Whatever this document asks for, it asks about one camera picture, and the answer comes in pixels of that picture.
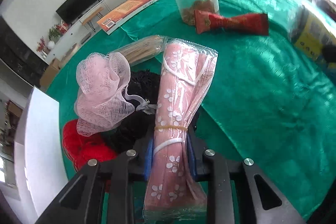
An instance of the television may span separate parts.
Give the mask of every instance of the television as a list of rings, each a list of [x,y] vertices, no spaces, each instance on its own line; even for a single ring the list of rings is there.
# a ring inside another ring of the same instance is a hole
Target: television
[[[71,24],[96,1],[97,0],[67,0],[56,10],[56,13],[58,13],[61,19],[67,24]]]

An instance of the green tablecloth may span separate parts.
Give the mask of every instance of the green tablecloth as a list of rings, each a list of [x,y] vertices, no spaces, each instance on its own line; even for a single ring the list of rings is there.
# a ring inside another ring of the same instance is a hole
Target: green tablecloth
[[[219,0],[220,13],[266,12],[269,37],[214,31],[197,35],[174,0],[159,0],[110,36],[92,37],[57,75],[48,94],[60,103],[59,123],[75,119],[76,66],[88,54],[108,52],[149,35],[196,42],[218,51],[218,63],[202,103],[197,134],[229,159],[252,158],[307,219],[336,175],[336,89],[287,39],[301,4],[336,24],[306,0]],[[161,56],[133,70],[159,72]],[[64,156],[68,177],[74,175]]]

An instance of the red snack package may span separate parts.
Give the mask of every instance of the red snack package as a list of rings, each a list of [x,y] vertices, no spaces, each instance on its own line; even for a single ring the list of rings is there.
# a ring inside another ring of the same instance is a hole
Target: red snack package
[[[211,29],[224,28],[256,35],[268,35],[267,14],[251,13],[228,18],[200,10],[195,10],[194,13],[198,34]]]

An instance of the book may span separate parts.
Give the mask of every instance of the book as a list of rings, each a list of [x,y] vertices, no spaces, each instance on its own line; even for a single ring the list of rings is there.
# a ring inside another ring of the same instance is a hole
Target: book
[[[111,34],[131,17],[157,1],[158,0],[127,0],[98,20],[97,23],[107,34]]]

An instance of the white vase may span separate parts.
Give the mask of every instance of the white vase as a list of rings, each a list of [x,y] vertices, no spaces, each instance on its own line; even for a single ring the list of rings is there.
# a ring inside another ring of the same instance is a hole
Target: white vase
[[[50,49],[50,50],[52,50],[54,47],[55,47],[55,42],[50,40],[48,42],[47,48]]]

